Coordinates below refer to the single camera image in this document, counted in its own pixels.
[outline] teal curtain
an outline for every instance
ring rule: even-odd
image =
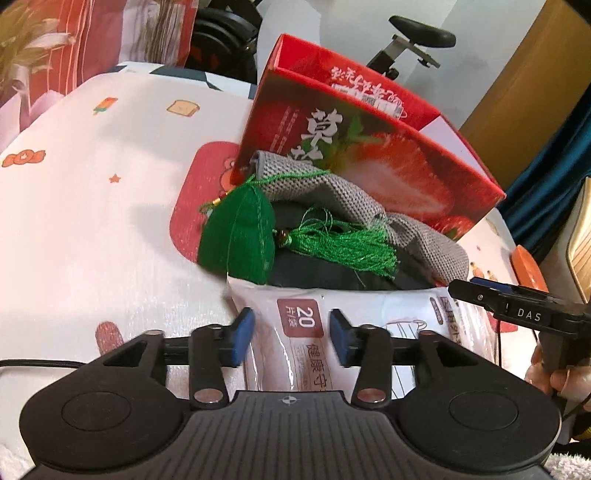
[[[591,85],[499,205],[515,243],[538,262],[558,237],[587,176],[591,176]]]

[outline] metal screw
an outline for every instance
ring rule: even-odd
[[[364,388],[357,392],[357,398],[365,403],[378,403],[386,400],[386,393],[379,388]]]
[[[217,388],[202,388],[195,392],[193,398],[201,403],[217,403],[223,399],[223,393]]]

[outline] fluffy white fabric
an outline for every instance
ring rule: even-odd
[[[32,463],[20,458],[0,444],[0,478],[2,480],[18,480],[32,467]]]
[[[556,480],[591,480],[591,460],[580,456],[550,455],[545,467]]]

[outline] crosshair symbol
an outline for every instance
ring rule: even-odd
[[[291,395],[288,395],[286,397],[283,397],[281,399],[281,401],[285,404],[285,405],[293,405],[294,403],[296,403],[298,401],[297,398],[292,397]]]

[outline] hand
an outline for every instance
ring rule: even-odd
[[[542,365],[542,347],[539,343],[531,356],[531,367],[525,374],[525,380],[544,393],[551,394],[552,390],[556,390],[561,397],[576,402],[582,402],[591,393],[591,367],[571,367],[548,375]],[[591,400],[584,409],[591,411]]]

